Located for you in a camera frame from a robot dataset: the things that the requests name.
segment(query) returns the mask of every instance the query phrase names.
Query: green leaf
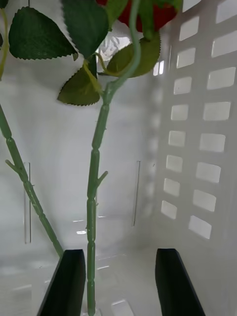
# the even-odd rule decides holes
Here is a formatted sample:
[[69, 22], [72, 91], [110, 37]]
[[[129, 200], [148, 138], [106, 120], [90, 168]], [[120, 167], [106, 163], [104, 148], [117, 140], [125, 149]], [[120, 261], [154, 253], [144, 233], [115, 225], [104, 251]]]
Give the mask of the green leaf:
[[128, 0], [108, 0], [106, 4], [106, 11], [109, 17], [110, 27], [121, 16], [123, 10], [126, 8]]
[[[155, 36], [151, 41], [145, 38], [140, 40], [141, 44], [141, 61], [131, 78], [142, 76], [148, 73], [157, 63], [160, 54], [160, 36], [159, 32], [155, 33]], [[126, 66], [131, 62], [134, 54], [133, 44], [118, 51], [110, 60], [107, 70], [113, 73], [123, 71]]]
[[0, 0], [0, 9], [6, 8], [7, 4], [8, 4], [8, 0]]
[[143, 35], [147, 40], [151, 40], [155, 34], [153, 0], [142, 1], [138, 13], [142, 20]]
[[183, 0], [153, 0], [153, 3], [159, 7], [164, 7], [165, 4], [169, 4], [173, 6], [176, 11], [179, 11], [183, 4]]
[[[89, 63], [91, 73], [96, 76], [96, 59], [92, 57]], [[98, 102], [100, 95], [95, 91], [88, 74], [82, 67], [63, 86], [58, 100], [73, 105], [90, 105]]]
[[51, 59], [76, 53], [57, 24], [30, 7], [15, 14], [9, 44], [11, 54], [23, 59]]
[[64, 21], [78, 51], [87, 59], [109, 30], [108, 16], [95, 0], [61, 0]]

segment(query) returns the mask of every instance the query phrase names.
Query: rectangular hole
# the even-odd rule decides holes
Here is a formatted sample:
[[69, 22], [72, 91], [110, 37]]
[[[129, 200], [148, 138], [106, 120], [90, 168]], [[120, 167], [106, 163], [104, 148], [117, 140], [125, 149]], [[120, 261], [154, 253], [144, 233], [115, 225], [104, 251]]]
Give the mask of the rectangular hole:
[[225, 135], [202, 134], [200, 139], [200, 150], [222, 153], [225, 146]]
[[164, 191], [169, 193], [175, 197], [179, 196], [180, 183], [177, 181], [173, 181], [171, 179], [165, 178], [164, 180]]
[[184, 0], [183, 2], [183, 12], [188, 11], [193, 6], [198, 4], [201, 0]]
[[237, 31], [221, 36], [213, 41], [212, 57], [232, 53], [237, 50]]
[[226, 0], [217, 7], [216, 23], [221, 23], [237, 14], [237, 1]]
[[184, 105], [173, 105], [171, 110], [172, 120], [186, 120], [188, 118], [189, 106]]
[[166, 158], [166, 169], [182, 172], [183, 159], [178, 156], [168, 155]]
[[174, 82], [174, 94], [184, 94], [191, 91], [192, 77], [178, 78]]
[[190, 217], [189, 229], [206, 239], [210, 239], [211, 225], [196, 216]]
[[230, 115], [230, 102], [206, 103], [204, 106], [204, 120], [227, 120]]
[[186, 136], [185, 132], [171, 130], [169, 132], [169, 145], [177, 146], [177, 147], [184, 147], [185, 136]]
[[193, 204], [207, 211], [214, 212], [216, 197], [200, 190], [194, 190]]
[[196, 49], [189, 48], [178, 53], [177, 68], [182, 68], [194, 63]]
[[169, 202], [162, 201], [161, 212], [171, 219], [176, 219], [177, 207]]
[[230, 87], [235, 82], [236, 68], [224, 68], [210, 72], [208, 76], [207, 89], [214, 90]]
[[198, 162], [196, 177], [212, 183], [219, 183], [221, 167], [214, 164]]
[[134, 316], [131, 307], [126, 300], [111, 305], [114, 316]]
[[183, 23], [180, 28], [179, 40], [185, 40], [189, 37], [197, 34], [199, 25], [199, 16], [192, 18], [191, 20]]

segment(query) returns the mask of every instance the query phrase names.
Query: plastic stem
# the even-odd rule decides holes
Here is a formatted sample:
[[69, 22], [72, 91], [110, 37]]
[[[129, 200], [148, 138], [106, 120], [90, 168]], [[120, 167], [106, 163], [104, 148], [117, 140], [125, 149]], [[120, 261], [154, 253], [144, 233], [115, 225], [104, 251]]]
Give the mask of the plastic stem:
[[95, 237], [96, 237], [96, 191], [101, 181], [107, 173], [98, 179], [100, 152], [99, 148], [102, 143], [106, 129], [107, 118], [110, 110], [111, 100], [116, 91], [124, 82], [135, 72], [141, 59], [141, 47], [136, 36], [136, 17], [140, 0], [133, 0], [129, 26], [134, 44], [134, 56], [126, 71], [120, 78], [114, 82], [109, 82], [103, 94], [103, 105], [100, 109], [99, 119], [96, 124], [95, 133], [92, 141], [92, 151], [90, 160], [89, 180], [87, 189], [87, 312], [89, 316], [95, 315]]
[[0, 129], [4, 138], [6, 139], [7, 147], [10, 151], [12, 160], [14, 162], [14, 164], [12, 164], [10, 161], [6, 160], [6, 163], [19, 175], [21, 181], [23, 182], [24, 189], [31, 201], [31, 204], [36, 211], [36, 214], [38, 215], [44, 229], [46, 230], [47, 235], [49, 236], [49, 239], [52, 241], [57, 254], [59, 255], [59, 257], [61, 257], [63, 255], [63, 248], [60, 245], [52, 226], [50, 225], [49, 221], [47, 220], [43, 212], [42, 206], [40, 204], [40, 201], [37, 198], [33, 185], [29, 181], [26, 169], [22, 162], [16, 143], [14, 139], [12, 138], [11, 130], [7, 123], [5, 114], [2, 110], [1, 104], [0, 104]]

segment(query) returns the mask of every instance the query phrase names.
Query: leaf stem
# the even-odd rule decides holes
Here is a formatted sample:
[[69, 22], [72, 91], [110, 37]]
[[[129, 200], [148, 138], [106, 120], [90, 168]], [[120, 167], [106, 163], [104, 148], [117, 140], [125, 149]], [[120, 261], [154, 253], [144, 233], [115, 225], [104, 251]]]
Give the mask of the leaf stem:
[[52, 226], [50, 225], [49, 221], [47, 220], [43, 212], [42, 206], [40, 204], [40, 201], [37, 198], [33, 185], [29, 181], [26, 169], [24, 167], [24, 164], [21, 159], [18, 148], [16, 146], [16, 143], [14, 139], [12, 138], [11, 130], [6, 120], [6, 116], [3, 112], [1, 104], [0, 104], [0, 130], [4, 138], [6, 139], [7, 147], [9, 149], [12, 160], [14, 162], [14, 164], [12, 164], [10, 161], [6, 160], [6, 163], [19, 175], [21, 181], [23, 182], [24, 189], [31, 201], [31, 204], [36, 211], [36, 214], [38, 215], [47, 235], [52, 241], [57, 254], [59, 255], [59, 257], [61, 257], [63, 255], [63, 248], [60, 245]]
[[0, 63], [0, 81], [4, 72], [4, 66], [6, 62], [7, 52], [8, 52], [8, 30], [7, 30], [7, 17], [4, 9], [0, 9], [1, 15], [4, 20], [4, 40], [3, 40], [3, 56]]
[[100, 96], [102, 96], [103, 95], [102, 87], [100, 83], [98, 82], [98, 80], [96, 79], [96, 77], [94, 77], [94, 75], [91, 73], [90, 69], [88, 68], [88, 62], [85, 59], [83, 62], [83, 68], [85, 69], [85, 72], [88, 74], [95, 91], [98, 92]]
[[126, 69], [125, 73], [114, 82], [107, 84], [103, 94], [103, 105], [100, 109], [99, 118], [96, 124], [95, 133], [92, 141], [92, 151], [90, 158], [90, 170], [87, 188], [87, 312], [89, 316], [95, 315], [95, 238], [96, 238], [96, 191], [101, 181], [107, 175], [98, 178], [100, 152], [99, 148], [102, 143], [104, 132], [106, 129], [107, 118], [110, 110], [110, 103], [115, 92], [123, 85], [123, 83], [134, 73], [141, 59], [141, 47], [137, 39], [136, 17], [140, 0], [133, 0], [130, 14], [130, 30], [132, 41], [134, 44], [134, 56]]

